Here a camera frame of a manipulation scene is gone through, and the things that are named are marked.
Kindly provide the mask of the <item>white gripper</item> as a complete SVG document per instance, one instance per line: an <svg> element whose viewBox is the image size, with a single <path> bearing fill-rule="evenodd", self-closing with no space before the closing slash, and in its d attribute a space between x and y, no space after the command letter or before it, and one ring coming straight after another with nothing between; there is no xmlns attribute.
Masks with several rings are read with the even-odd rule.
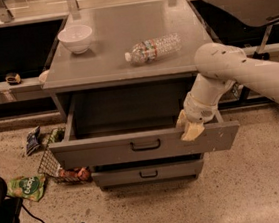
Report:
<svg viewBox="0 0 279 223"><path fill-rule="evenodd" d="M180 111L175 125L176 128L185 127L181 139L183 141L194 141L198 138L205 129L203 124L210 122L217 111L217 106L200 103L189 92L185 97L183 110Z"/></svg>

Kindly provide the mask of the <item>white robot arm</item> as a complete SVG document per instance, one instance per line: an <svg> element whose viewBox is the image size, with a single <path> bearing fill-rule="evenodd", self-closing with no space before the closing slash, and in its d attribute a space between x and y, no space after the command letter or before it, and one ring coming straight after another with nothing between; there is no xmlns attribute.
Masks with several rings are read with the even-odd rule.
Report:
<svg viewBox="0 0 279 223"><path fill-rule="evenodd" d="M279 62L248 58L242 49L208 43L195 53L198 71L179 114L182 139L194 141L217 110L221 96L235 83L279 104ZM207 219L215 223L279 223L279 149L273 150L274 129L250 130L246 152L218 164L212 175L215 205Z"/></svg>

